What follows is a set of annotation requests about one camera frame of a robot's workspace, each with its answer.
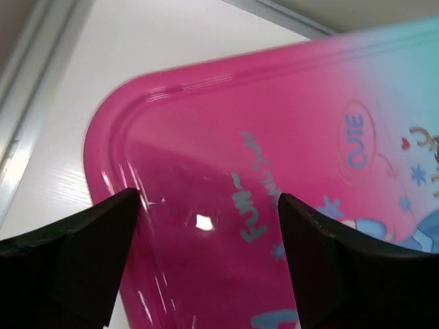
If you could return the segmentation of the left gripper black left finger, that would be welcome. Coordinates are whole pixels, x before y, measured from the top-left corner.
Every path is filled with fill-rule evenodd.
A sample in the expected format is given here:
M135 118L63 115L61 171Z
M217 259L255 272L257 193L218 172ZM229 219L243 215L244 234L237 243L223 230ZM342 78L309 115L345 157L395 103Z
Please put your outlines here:
M140 208L127 188L1 241L2 328L109 325Z

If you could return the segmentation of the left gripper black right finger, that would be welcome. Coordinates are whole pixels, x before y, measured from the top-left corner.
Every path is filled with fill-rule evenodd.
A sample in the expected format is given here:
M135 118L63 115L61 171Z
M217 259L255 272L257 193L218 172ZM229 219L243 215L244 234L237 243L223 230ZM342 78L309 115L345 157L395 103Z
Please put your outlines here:
M337 222L290 194L278 215L303 328L437 328L438 255Z

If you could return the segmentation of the pink hard-shell suitcase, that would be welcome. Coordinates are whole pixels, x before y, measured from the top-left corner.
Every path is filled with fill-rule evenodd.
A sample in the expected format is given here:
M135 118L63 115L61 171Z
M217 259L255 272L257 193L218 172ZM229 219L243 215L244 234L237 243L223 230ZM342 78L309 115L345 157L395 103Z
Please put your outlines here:
M137 77L86 133L94 203L135 188L131 328L303 328L283 193L438 252L438 19Z

